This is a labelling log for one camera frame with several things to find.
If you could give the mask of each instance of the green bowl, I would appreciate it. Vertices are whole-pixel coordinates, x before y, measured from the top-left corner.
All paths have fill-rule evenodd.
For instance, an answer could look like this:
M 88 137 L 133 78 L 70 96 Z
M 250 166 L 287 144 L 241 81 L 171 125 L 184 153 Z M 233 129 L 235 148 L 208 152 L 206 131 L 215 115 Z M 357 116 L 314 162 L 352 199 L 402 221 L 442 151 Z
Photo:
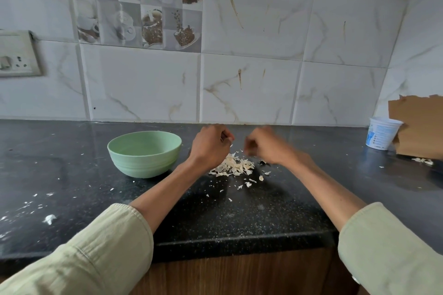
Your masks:
M 123 174 L 147 179 L 163 174 L 177 160 L 182 140 L 163 131 L 124 134 L 108 143 L 108 151 Z

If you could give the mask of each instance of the light green shirt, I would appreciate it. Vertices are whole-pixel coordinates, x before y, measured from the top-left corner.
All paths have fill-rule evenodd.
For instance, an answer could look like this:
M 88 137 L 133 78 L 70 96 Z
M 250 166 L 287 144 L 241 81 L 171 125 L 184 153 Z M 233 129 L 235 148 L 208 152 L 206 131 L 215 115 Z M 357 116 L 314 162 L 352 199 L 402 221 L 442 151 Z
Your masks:
M 3 282 L 0 293 L 128 294 L 149 269 L 153 245 L 140 213 L 113 204 L 68 243 Z M 352 216 L 338 252 L 370 294 L 443 294 L 443 256 L 381 203 Z

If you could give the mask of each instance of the brown cardboard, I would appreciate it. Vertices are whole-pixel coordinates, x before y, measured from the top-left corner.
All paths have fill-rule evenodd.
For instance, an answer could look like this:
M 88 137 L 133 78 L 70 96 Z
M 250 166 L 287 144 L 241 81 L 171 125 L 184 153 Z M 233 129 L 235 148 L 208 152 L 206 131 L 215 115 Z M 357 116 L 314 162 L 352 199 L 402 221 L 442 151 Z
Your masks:
M 389 118 L 401 120 L 397 154 L 443 159 L 443 97 L 400 96 L 388 102 Z

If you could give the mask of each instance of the person's left hand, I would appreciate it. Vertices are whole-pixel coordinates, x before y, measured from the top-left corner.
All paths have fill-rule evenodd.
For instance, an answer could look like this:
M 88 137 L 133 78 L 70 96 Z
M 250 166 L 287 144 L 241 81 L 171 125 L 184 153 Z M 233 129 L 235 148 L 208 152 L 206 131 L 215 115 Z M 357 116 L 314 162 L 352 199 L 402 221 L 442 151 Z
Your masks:
M 225 125 L 203 126 L 192 142 L 188 159 L 202 171 L 208 172 L 223 162 L 234 139 L 234 135 Z

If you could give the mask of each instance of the tile wall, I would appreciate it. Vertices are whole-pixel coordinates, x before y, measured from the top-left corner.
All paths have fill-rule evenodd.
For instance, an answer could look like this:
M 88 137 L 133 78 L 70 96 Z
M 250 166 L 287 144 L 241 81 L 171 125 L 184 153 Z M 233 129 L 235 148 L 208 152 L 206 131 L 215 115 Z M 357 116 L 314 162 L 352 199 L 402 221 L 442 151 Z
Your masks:
M 0 118 L 365 126 L 408 0 L 0 0 Z
M 443 0 L 409 0 L 375 114 L 388 117 L 400 95 L 432 94 L 443 95 Z

